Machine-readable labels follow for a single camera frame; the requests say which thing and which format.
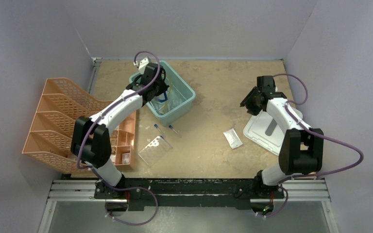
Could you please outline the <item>blue safety glasses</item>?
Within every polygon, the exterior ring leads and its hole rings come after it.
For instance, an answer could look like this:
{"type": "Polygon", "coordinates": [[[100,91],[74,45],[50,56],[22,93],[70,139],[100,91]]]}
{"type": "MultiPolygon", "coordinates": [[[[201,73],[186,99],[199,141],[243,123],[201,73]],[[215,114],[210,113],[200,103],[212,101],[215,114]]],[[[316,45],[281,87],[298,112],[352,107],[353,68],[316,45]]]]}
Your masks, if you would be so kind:
{"type": "Polygon", "coordinates": [[[169,99],[168,91],[164,92],[163,94],[160,94],[157,97],[154,97],[154,100],[157,101],[158,103],[165,103],[166,101],[168,101],[168,99],[169,99]]]}

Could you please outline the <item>teal plastic bin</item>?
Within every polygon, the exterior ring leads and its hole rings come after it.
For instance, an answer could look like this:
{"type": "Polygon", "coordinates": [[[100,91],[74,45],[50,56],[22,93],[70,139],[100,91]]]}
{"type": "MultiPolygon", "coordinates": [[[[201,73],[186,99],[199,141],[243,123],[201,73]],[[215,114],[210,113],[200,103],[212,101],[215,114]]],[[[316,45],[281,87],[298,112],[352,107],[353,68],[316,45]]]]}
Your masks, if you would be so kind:
{"type": "Polygon", "coordinates": [[[172,109],[169,113],[163,115],[159,114],[159,103],[154,99],[148,103],[143,102],[142,94],[147,89],[141,91],[138,95],[141,96],[142,105],[146,105],[151,110],[161,125],[169,126],[191,109],[192,101],[195,99],[196,93],[166,61],[161,61],[159,64],[151,61],[146,66],[144,74],[138,72],[130,77],[130,84],[127,86],[127,89],[138,91],[144,88],[153,80],[156,74],[162,75],[164,79],[168,77],[172,81],[171,97],[173,101],[171,104],[172,109]]]}

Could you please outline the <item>small clear plastic bag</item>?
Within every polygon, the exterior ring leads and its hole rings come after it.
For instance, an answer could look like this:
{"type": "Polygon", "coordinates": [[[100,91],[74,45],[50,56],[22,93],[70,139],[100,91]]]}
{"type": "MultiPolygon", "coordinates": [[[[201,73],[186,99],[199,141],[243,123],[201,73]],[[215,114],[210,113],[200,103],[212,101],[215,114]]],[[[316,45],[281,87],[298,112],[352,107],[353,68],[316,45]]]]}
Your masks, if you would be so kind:
{"type": "Polygon", "coordinates": [[[230,129],[225,132],[223,132],[223,135],[225,136],[229,146],[231,149],[236,149],[243,145],[241,139],[237,135],[235,129],[230,129]]]}

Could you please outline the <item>amber rubber tubing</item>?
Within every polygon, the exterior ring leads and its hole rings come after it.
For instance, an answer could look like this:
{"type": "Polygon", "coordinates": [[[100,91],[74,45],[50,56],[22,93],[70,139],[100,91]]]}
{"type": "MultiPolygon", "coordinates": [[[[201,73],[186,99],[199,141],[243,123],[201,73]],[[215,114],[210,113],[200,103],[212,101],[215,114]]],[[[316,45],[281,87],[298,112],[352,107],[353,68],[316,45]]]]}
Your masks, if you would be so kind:
{"type": "Polygon", "coordinates": [[[158,104],[158,113],[163,115],[163,114],[166,114],[166,113],[169,113],[169,111],[172,109],[171,107],[171,104],[172,104],[172,101],[173,101],[173,98],[171,97],[171,93],[172,93],[172,81],[170,78],[165,78],[165,82],[166,84],[168,84],[168,101],[166,101],[165,103],[159,103],[158,104]]]}

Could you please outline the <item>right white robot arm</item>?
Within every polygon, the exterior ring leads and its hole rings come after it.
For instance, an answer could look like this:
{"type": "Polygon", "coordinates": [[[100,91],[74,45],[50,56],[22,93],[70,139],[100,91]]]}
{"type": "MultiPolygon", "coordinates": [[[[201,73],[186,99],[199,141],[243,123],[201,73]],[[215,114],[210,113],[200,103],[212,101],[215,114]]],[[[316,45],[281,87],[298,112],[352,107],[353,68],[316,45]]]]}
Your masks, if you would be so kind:
{"type": "Polygon", "coordinates": [[[273,76],[258,76],[256,81],[240,106],[251,115],[244,135],[278,156],[277,164],[258,172],[260,180],[253,184],[254,193],[264,198],[285,178],[321,170],[323,132],[302,120],[286,95],[277,91],[273,76]]]}

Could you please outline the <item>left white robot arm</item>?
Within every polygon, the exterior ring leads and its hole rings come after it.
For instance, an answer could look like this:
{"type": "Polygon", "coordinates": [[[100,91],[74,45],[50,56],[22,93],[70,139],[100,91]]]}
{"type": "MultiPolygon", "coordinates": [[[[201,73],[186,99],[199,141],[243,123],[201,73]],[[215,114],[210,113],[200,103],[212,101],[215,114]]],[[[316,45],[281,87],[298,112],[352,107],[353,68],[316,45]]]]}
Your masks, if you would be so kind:
{"type": "Polygon", "coordinates": [[[115,199],[125,194],[126,186],[124,175],[110,159],[112,131],[169,87],[162,79],[160,63],[142,61],[137,67],[140,75],[115,101],[90,117],[76,119],[70,146],[77,157],[76,167],[91,169],[107,185],[106,192],[115,199]]]}

